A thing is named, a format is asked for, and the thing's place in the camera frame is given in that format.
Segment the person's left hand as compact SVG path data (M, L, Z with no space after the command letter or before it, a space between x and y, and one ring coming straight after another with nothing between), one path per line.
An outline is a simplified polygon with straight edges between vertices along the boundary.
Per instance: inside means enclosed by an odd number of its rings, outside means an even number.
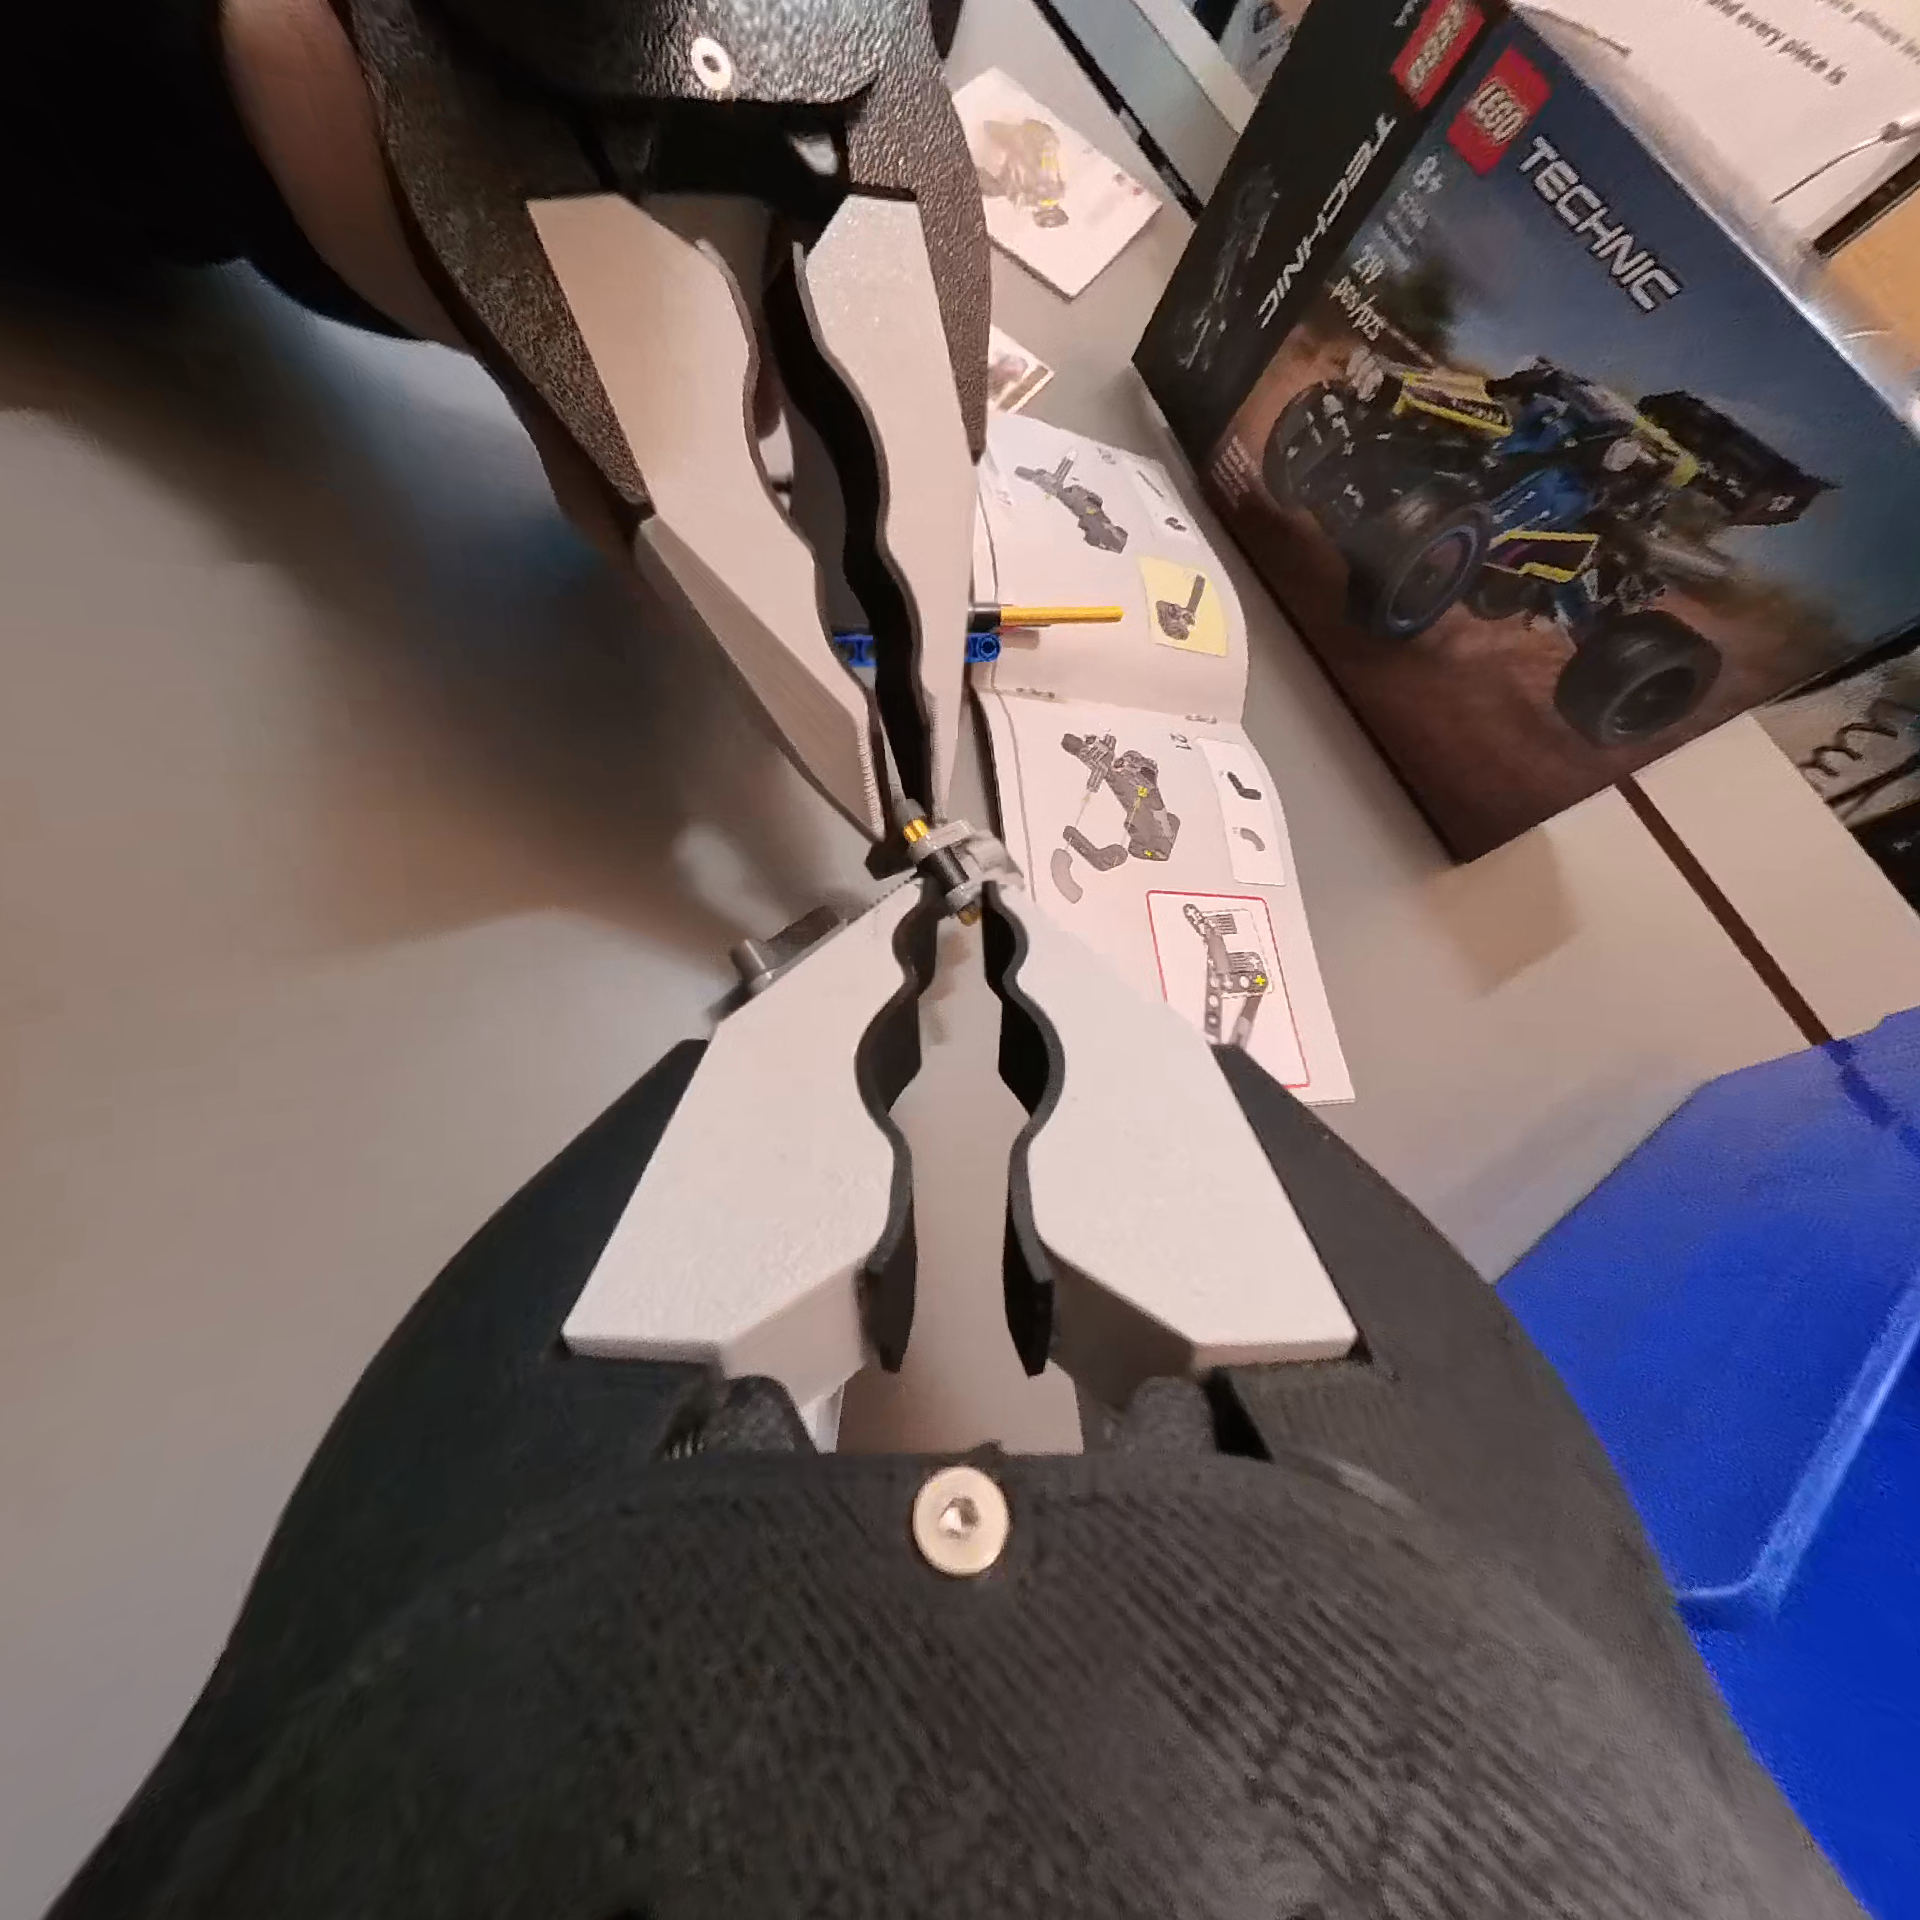
M220 47L252 152L322 268L398 332L467 355L408 250L372 94L333 5L222 5Z

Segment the closed lego instruction booklet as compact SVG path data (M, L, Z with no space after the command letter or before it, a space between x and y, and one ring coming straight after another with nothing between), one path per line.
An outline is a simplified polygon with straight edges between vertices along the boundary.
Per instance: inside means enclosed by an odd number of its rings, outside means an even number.
M989 238L1063 300L1077 300L1164 209L1155 191L997 68L951 101Z

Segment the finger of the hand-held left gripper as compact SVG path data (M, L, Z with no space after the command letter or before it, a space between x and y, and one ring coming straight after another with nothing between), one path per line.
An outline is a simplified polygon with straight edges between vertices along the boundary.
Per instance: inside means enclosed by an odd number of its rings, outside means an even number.
M853 696L875 822L945 812L969 634L973 450L917 204L849 197L793 243L767 294L786 400L820 446L842 536L837 572L866 620Z
M616 193L525 209L651 502L639 547L795 770L851 827L886 838L873 698L831 651L820 568L758 452L743 282L762 266L767 212Z

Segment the lego set box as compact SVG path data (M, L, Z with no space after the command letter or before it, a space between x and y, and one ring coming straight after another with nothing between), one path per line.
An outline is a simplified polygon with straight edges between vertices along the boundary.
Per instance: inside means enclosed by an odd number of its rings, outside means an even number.
M1916 639L1916 429L1512 5L1312 5L1135 370L1456 860Z

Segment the open lego instruction booklet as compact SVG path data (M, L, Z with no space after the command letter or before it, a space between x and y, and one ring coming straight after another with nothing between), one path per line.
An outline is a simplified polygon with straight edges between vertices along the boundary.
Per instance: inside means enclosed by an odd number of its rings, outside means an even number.
M1244 732L1224 558L1151 459L1000 417L976 469L973 596L1118 611L1011 628L969 670L997 838L1042 909L1208 1045L1308 1105L1354 1099L1272 774Z

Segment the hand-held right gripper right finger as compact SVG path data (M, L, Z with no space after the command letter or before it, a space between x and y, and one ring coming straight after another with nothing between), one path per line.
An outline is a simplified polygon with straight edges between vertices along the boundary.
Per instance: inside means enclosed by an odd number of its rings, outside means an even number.
M1358 1352L1308 1230L1212 1045L1015 884L979 899L996 1071L1018 1105L1000 1282L1029 1374L1101 1444L1153 1379Z

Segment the lego chassis with blue beam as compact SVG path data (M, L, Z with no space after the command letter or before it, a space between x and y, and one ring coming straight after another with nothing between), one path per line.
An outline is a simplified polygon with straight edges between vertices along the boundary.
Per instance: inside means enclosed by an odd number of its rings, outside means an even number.
M959 659L960 670L991 665L1000 659L1005 615L1005 603L976 596L960 625L945 628L941 620L933 624L931 639L917 642L917 659ZM831 596L831 645L845 665L875 670L880 645L870 625L870 607L853 589L834 589Z

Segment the grey lego suspension assembly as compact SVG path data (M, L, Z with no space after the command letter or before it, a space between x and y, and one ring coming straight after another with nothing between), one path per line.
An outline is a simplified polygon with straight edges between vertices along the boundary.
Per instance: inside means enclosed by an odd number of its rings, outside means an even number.
M728 953L734 991L758 999L803 955L851 928L891 894L931 905L937 917L973 926L996 884L1015 884L1018 868L991 830L963 820L931 822L904 801L893 827L866 851L870 899L823 901L772 936L737 942Z

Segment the blue plastic storage bin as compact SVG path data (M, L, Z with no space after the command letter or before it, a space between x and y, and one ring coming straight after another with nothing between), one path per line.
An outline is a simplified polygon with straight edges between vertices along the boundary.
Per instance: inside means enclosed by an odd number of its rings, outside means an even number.
M1499 1286L1756 1757L1916 1913L1916 1012L1697 1089Z

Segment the person's left forearm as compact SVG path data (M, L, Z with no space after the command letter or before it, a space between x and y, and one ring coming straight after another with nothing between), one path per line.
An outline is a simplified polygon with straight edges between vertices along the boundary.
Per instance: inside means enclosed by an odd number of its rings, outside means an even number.
M364 315L250 146L220 5L6 5L3 274L111 286L231 262Z

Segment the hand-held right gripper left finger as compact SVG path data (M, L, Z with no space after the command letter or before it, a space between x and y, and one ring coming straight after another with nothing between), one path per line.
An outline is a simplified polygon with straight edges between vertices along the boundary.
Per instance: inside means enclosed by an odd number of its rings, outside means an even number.
M818 1449L845 1386L893 1374L914 1311L913 1153L933 901L896 887L718 1024L561 1340L569 1357L769 1379Z

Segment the dark patterned box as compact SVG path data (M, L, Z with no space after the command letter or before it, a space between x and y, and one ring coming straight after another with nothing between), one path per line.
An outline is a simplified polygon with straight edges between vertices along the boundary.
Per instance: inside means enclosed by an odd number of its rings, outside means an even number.
M1768 703L1757 724L1916 907L1916 628Z

